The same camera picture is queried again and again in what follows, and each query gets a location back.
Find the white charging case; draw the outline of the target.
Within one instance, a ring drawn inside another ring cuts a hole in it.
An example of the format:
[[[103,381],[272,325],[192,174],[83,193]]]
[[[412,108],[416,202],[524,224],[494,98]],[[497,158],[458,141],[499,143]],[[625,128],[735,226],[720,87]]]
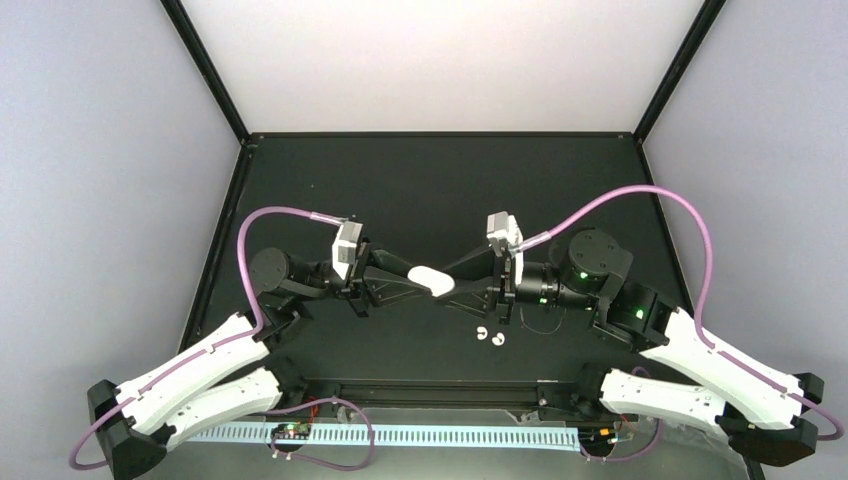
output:
[[[455,280],[448,274],[434,268],[418,265],[412,267],[407,278],[430,291],[433,297],[441,297],[455,288]]]

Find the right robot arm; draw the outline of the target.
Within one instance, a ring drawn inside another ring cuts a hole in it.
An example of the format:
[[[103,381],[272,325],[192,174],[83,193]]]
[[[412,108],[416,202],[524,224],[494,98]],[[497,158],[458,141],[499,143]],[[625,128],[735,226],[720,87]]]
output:
[[[544,263],[522,262],[502,246],[495,240],[441,271],[417,267],[410,279],[439,303],[481,318],[508,321],[528,304],[581,310],[593,332],[686,377],[679,384],[587,364],[569,392],[578,416],[690,426],[776,467],[815,452],[818,430],[804,413],[821,402],[822,380],[773,370],[698,330],[685,309],[630,278],[632,254],[610,235],[584,229],[557,240]]]

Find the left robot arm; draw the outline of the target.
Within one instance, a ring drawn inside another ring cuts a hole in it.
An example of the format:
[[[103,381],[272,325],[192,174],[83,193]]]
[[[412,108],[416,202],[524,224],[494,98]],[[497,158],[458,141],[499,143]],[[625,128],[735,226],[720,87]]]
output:
[[[364,316],[371,307],[454,286],[366,241],[342,241],[333,253],[329,261],[305,262],[276,248],[260,251],[245,268],[252,306],[150,372],[89,388],[91,433],[114,478],[138,478],[211,427],[310,408],[305,379],[280,351],[310,319],[308,302],[343,300]]]

